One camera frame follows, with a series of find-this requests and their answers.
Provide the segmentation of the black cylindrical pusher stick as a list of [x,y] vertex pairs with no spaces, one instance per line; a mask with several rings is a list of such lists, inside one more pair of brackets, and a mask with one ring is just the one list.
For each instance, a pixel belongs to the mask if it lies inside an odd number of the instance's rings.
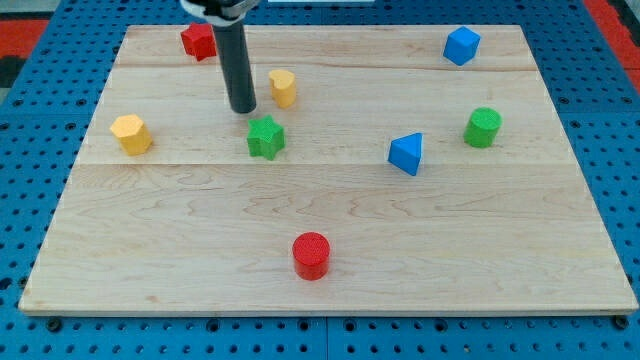
[[250,113],[257,103],[243,22],[214,25],[213,32],[230,107],[235,113]]

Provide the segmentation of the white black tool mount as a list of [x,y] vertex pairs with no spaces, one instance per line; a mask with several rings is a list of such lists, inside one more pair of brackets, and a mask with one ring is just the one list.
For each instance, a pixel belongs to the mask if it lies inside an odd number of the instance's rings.
[[232,25],[260,4],[260,0],[180,0],[190,15],[212,25]]

